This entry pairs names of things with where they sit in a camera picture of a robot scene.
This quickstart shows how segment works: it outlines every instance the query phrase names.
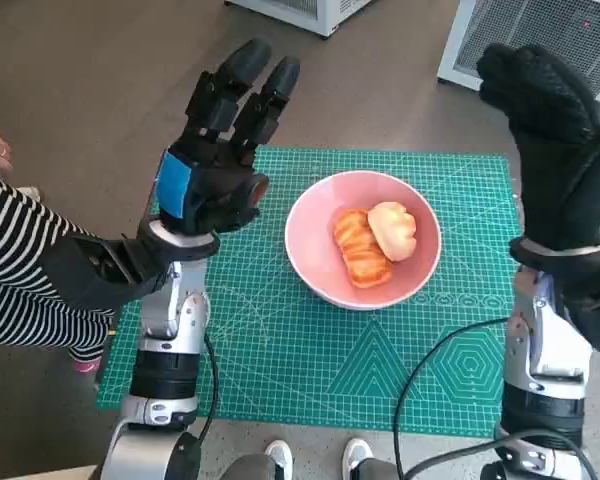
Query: black glove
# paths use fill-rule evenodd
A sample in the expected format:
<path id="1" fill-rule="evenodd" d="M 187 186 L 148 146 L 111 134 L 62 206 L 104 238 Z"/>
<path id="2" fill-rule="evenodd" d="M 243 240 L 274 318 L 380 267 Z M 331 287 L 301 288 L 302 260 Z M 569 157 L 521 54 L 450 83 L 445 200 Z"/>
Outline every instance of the black glove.
<path id="1" fill-rule="evenodd" d="M 552 250 L 598 244 L 600 107 L 585 80 L 537 46 L 492 45 L 478 73 L 520 151 L 525 236 Z"/>
<path id="2" fill-rule="evenodd" d="M 525 232 L 512 242 L 521 263 L 551 273 L 576 327 L 600 350 L 600 108 L 584 79 L 542 47 L 492 45 L 478 61 L 480 97 L 502 110 L 520 152 Z"/>

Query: black cable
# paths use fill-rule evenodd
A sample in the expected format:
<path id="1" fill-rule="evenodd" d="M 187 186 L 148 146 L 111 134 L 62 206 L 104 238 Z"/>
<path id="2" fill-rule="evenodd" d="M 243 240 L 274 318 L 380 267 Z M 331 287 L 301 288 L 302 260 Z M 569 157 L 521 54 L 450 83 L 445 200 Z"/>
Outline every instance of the black cable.
<path id="1" fill-rule="evenodd" d="M 400 458 L 400 442 L 399 442 L 400 414 L 402 412 L 402 407 L 404 406 L 405 400 L 407 398 L 407 393 L 409 392 L 409 389 L 411 388 L 411 385 L 413 384 L 413 381 L 415 380 L 416 376 L 418 375 L 418 373 L 420 373 L 420 370 L 422 370 L 422 368 L 426 365 L 426 363 L 429 361 L 429 359 L 440 349 L 440 347 L 442 347 L 444 344 L 446 344 L 452 338 L 457 337 L 458 335 L 465 333 L 469 330 L 474 330 L 474 329 L 482 328 L 482 327 L 488 327 L 491 325 L 497 325 L 499 323 L 505 323 L 505 322 L 507 322 L 507 320 L 508 320 L 508 318 L 498 318 L 496 320 L 488 320 L 486 322 L 478 322 L 478 323 L 474 323 L 473 325 L 468 325 L 468 326 L 462 327 L 454 332 L 451 332 L 449 335 L 447 335 L 442 340 L 440 340 L 438 343 L 436 343 L 435 346 L 431 350 L 429 350 L 429 352 L 422 358 L 422 360 L 420 360 L 420 362 L 418 363 L 416 368 L 413 370 L 413 372 L 411 372 L 411 375 L 409 375 L 409 378 L 407 379 L 407 383 L 405 384 L 404 388 L 402 389 L 402 393 L 400 394 L 400 398 L 398 399 L 398 405 L 396 406 L 396 412 L 393 417 L 393 450 L 394 450 L 394 453 L 396 456 L 396 468 L 398 470 L 398 479 L 399 480 L 411 480 L 411 479 L 415 478 L 415 476 L 418 475 L 419 473 L 421 473 L 424 470 L 427 470 L 428 468 L 431 468 L 435 465 L 439 465 L 441 463 L 445 463 L 450 460 L 455 460 L 457 458 L 474 455 L 476 453 L 486 452 L 487 450 L 492 450 L 494 448 L 500 448 L 502 446 L 508 445 L 509 443 L 511 443 L 514 440 L 519 440 L 521 438 L 534 437 L 534 436 L 548 436 L 548 437 L 553 437 L 553 438 L 559 438 L 560 440 L 565 442 L 574 451 L 574 453 L 576 454 L 576 456 L 578 457 L 578 459 L 580 460 L 582 465 L 584 465 L 584 468 L 587 470 L 587 473 L 589 474 L 589 477 L 591 478 L 591 480 L 598 479 L 596 472 L 593 468 L 593 465 L 591 464 L 591 462 L 589 462 L 589 459 L 585 456 L 585 454 L 582 452 L 580 447 L 578 447 L 578 445 L 576 445 L 571 439 L 565 437 L 561 433 L 558 433 L 558 432 L 555 432 L 555 431 L 549 430 L 549 429 L 543 429 L 543 428 L 524 430 L 524 431 L 517 432 L 512 435 L 507 435 L 506 437 L 500 438 L 498 440 L 483 443 L 482 445 L 476 445 L 474 447 L 463 448 L 463 449 L 454 450 L 454 451 L 451 451 L 451 452 L 448 452 L 448 453 L 445 453 L 442 455 L 438 455 L 436 457 L 432 457 L 428 460 L 424 460 L 423 462 L 420 462 L 415 467 L 411 468 L 406 473 L 406 475 L 404 474 L 404 470 L 402 468 L 402 460 Z"/>
<path id="2" fill-rule="evenodd" d="M 448 453 L 444 453 L 442 455 L 438 455 L 436 457 L 431 457 L 424 462 L 420 462 L 418 465 L 410 469 L 404 477 L 400 477 L 402 480 L 412 480 L 416 477 L 416 475 L 424 472 L 428 468 L 434 467 L 436 465 L 440 465 L 441 463 L 448 462 L 450 460 L 455 460 L 457 458 L 467 457 L 469 455 L 475 455 L 476 453 L 486 452 L 488 450 L 492 450 L 494 448 L 500 448 L 508 445 L 514 440 L 520 440 L 526 437 L 553 437 L 558 438 L 569 445 L 569 448 L 574 451 L 585 470 L 589 474 L 590 480 L 598 480 L 598 476 L 591 465 L 591 462 L 586 457 L 586 455 L 582 452 L 580 447 L 576 445 L 570 438 L 565 437 L 561 433 L 555 432 L 553 430 L 549 430 L 547 428 L 531 428 L 529 430 L 522 430 L 520 432 L 514 433 L 512 435 L 507 435 L 498 440 L 493 440 L 491 442 L 483 443 L 481 445 L 476 445 L 474 447 L 461 448 L 459 450 L 453 450 Z"/>
<path id="3" fill-rule="evenodd" d="M 398 405 L 396 406 L 396 413 L 393 416 L 393 451 L 396 456 L 396 467 L 398 468 L 398 478 L 399 479 L 402 479 L 404 477 L 404 470 L 402 469 L 402 459 L 400 458 L 400 442 L 399 442 L 400 414 L 402 413 L 402 407 L 404 405 L 404 402 L 407 399 L 407 393 L 409 392 L 409 389 L 411 388 L 411 385 L 413 384 L 413 381 L 415 380 L 416 376 L 418 375 L 418 373 L 420 373 L 420 370 L 422 370 L 422 367 L 425 366 L 425 364 L 429 361 L 429 359 L 440 349 L 440 347 L 442 347 L 442 345 L 447 343 L 452 338 L 457 337 L 458 335 L 460 335 L 464 332 L 467 332 L 469 330 L 473 330 L 475 328 L 482 328 L 482 327 L 488 327 L 490 325 L 496 325 L 499 323 L 505 323 L 507 320 L 508 320 L 508 318 L 498 318 L 497 320 L 487 320 L 486 322 L 474 323 L 473 325 L 467 325 L 466 327 L 459 328 L 455 332 L 451 332 L 449 335 L 447 335 L 442 340 L 440 340 L 438 343 L 436 343 L 435 346 L 431 350 L 429 350 L 429 353 L 427 353 L 422 358 L 422 360 L 420 360 L 420 363 L 418 363 L 418 365 L 413 370 L 413 372 L 411 372 L 411 375 L 409 375 L 409 378 L 407 379 L 407 383 L 405 384 L 404 388 L 402 389 L 400 398 L 398 398 Z"/>
<path id="4" fill-rule="evenodd" d="M 209 354 L 209 361 L 211 362 L 211 375 L 213 377 L 213 396 L 211 398 L 211 408 L 209 408 L 209 415 L 207 415 L 207 420 L 204 422 L 204 426 L 202 427 L 202 431 L 200 432 L 200 436 L 198 440 L 200 443 L 204 442 L 204 439 L 209 433 L 209 429 L 211 428 L 211 422 L 213 421 L 213 417 L 216 414 L 216 408 L 218 407 L 218 399 L 219 399 L 219 384 L 220 379 L 218 375 L 218 364 L 216 363 L 216 353 L 213 349 L 213 345 L 211 344 L 211 339 L 209 335 L 204 334 L 204 344 L 207 346 L 207 353 Z"/>

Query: robotic arm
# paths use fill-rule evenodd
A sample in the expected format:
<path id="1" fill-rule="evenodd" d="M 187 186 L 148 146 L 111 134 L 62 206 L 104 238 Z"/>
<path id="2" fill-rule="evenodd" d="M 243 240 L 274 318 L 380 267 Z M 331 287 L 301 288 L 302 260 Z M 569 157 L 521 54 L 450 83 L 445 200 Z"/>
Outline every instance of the robotic arm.
<path id="1" fill-rule="evenodd" d="M 531 428 L 582 447 L 593 349 L 600 350 L 600 111 L 586 83 L 541 47 L 494 45 L 478 63 L 481 98 L 502 110 L 520 151 L 525 235 L 506 331 L 496 438 Z M 481 478 L 590 478 L 569 445 L 524 438 Z"/>
<path id="2" fill-rule="evenodd" d="M 267 43 L 251 40 L 215 73 L 200 76 L 184 131 L 162 159 L 159 215 L 143 219 L 136 239 L 75 236 L 48 256 L 48 274 L 60 275 L 53 267 L 70 258 L 89 287 L 83 294 L 71 282 L 56 282 L 68 303 L 104 308 L 144 297 L 130 392 L 94 479 L 198 475 L 201 438 L 187 429 L 197 416 L 196 382 L 210 315 L 207 259 L 220 247 L 217 233 L 238 230 L 259 214 L 269 180 L 253 169 L 255 149 L 271 139 L 300 71 L 297 59 L 285 57 L 234 122 L 238 101 L 270 56 Z M 233 136 L 220 138 L 232 124 Z"/>

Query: bread roll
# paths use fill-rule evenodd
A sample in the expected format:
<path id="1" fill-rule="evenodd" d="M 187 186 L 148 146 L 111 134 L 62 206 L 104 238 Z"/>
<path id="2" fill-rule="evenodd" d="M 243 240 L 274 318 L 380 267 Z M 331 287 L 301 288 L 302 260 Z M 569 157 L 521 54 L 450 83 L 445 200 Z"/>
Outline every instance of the bread roll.
<path id="1" fill-rule="evenodd" d="M 368 214 L 369 226 L 383 253 L 392 262 L 400 262 L 416 250 L 416 219 L 397 202 L 383 202 Z"/>
<path id="2" fill-rule="evenodd" d="M 336 222 L 333 233 L 353 285 L 369 288 L 391 279 L 391 262 L 373 236 L 366 210 L 344 212 Z"/>

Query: vent grille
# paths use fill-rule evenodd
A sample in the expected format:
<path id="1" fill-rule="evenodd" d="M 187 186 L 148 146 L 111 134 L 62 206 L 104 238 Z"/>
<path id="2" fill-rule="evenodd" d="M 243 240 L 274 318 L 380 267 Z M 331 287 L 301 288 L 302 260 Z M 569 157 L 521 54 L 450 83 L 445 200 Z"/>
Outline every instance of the vent grille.
<path id="1" fill-rule="evenodd" d="M 270 0 L 272 3 L 284 5 L 298 12 L 318 18 L 318 0 Z"/>
<path id="2" fill-rule="evenodd" d="M 576 67 L 600 93 L 600 3 L 594 0 L 478 0 L 455 69 L 477 76 L 491 43 L 542 45 Z"/>

